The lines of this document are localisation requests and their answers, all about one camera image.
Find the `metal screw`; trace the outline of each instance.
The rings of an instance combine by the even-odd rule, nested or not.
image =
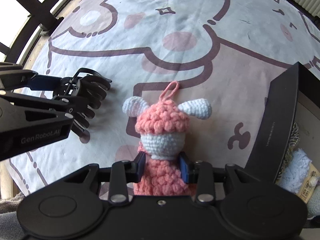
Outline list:
[[[167,202],[166,202],[165,200],[159,200],[157,203],[158,203],[159,206],[163,206],[163,205],[165,205]]]
[[[125,195],[115,194],[115,195],[112,195],[112,196],[110,197],[110,200],[111,200],[113,203],[122,203],[122,202],[126,201],[127,198],[125,197]]]
[[[198,196],[198,200],[200,202],[210,202],[210,201],[214,200],[214,197],[210,194],[201,194]]]
[[[69,113],[65,113],[64,116],[67,117],[67,118],[70,118],[70,119],[73,118],[73,115],[72,115],[72,114],[69,114]]]

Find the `yellow tag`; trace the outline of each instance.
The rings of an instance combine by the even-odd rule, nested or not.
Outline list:
[[[296,194],[299,198],[301,198],[306,204],[308,203],[315,187],[311,187],[309,184],[309,180],[312,177],[318,177],[320,175],[319,171],[313,166],[312,163],[309,164],[309,172],[308,176],[304,179],[298,194]]]

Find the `crocheted doll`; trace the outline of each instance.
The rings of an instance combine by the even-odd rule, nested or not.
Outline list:
[[[172,92],[166,93],[172,85]],[[189,115],[208,119],[212,108],[206,99],[196,99],[177,105],[171,97],[179,89],[179,82],[171,82],[159,101],[151,106],[141,97],[128,98],[122,107],[125,114],[138,117],[135,130],[141,135],[138,152],[151,155],[139,183],[134,184],[136,195],[193,195],[181,179],[177,157],[184,146],[189,129]]]

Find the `doll's head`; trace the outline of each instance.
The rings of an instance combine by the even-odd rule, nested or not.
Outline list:
[[[171,85],[172,92],[165,96]],[[179,82],[171,82],[151,106],[141,97],[130,97],[123,104],[123,112],[137,117],[135,129],[141,135],[141,142],[152,159],[173,160],[184,146],[189,129],[189,115],[200,119],[211,116],[212,108],[206,99],[196,99],[177,105],[170,98],[179,88]]]

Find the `sheep ear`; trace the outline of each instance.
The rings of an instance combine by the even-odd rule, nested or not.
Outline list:
[[[130,97],[122,106],[122,111],[129,117],[137,117],[149,108],[148,103],[142,97]]]
[[[178,109],[199,119],[208,119],[212,114],[212,107],[204,98],[184,102],[178,105]]]

